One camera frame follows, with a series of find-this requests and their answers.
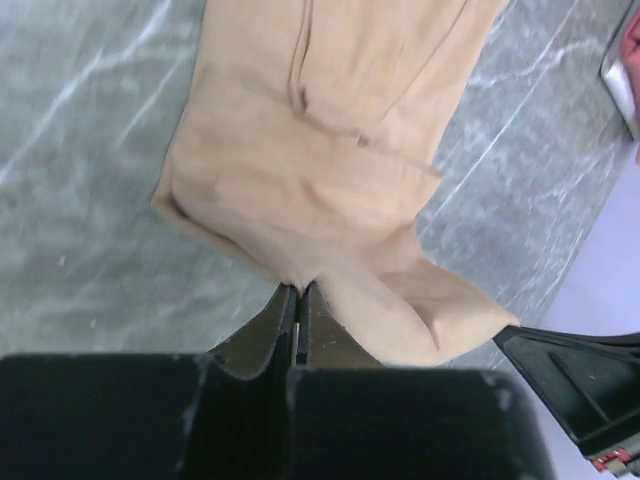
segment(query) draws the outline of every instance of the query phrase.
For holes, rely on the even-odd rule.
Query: white floor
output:
[[[640,331],[640,167],[630,161],[542,326],[587,335]],[[539,399],[557,480],[607,480],[584,460]]]

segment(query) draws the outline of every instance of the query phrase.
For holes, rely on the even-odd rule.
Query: garment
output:
[[[414,219],[505,0],[210,0],[153,204],[268,278],[316,280],[388,365],[435,365],[515,318],[433,265]]]
[[[640,11],[636,12],[620,42],[620,57],[627,71],[636,105],[636,122],[640,123]],[[640,165],[640,150],[636,155]]]

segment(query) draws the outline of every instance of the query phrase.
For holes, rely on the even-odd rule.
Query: marble countertop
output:
[[[427,254],[539,325],[623,168],[599,66],[630,0],[511,0],[439,147]],[[0,353],[201,351],[273,287],[149,200],[204,0],[0,3]],[[492,344],[453,362],[499,367]]]

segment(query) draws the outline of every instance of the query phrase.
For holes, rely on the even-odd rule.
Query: red cloth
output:
[[[636,121],[640,123],[640,10],[636,12],[624,32],[620,42],[620,56],[631,82],[636,104]],[[640,165],[640,150],[636,155],[636,163]]]

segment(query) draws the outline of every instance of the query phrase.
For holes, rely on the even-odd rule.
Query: beige pants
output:
[[[423,255],[414,218],[506,0],[209,0],[153,203],[303,289],[374,357],[434,365],[516,320]]]

